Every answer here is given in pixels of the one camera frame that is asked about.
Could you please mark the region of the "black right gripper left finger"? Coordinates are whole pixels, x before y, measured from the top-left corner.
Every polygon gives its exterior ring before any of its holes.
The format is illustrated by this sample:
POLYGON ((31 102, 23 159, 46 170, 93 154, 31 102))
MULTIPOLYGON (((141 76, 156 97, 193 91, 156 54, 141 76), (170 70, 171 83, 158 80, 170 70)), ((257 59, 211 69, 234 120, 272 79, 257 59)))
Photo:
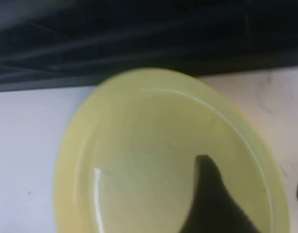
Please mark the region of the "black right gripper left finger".
POLYGON ((194 196, 182 233, 258 233, 229 194, 220 171, 208 155, 195 159, 194 196))

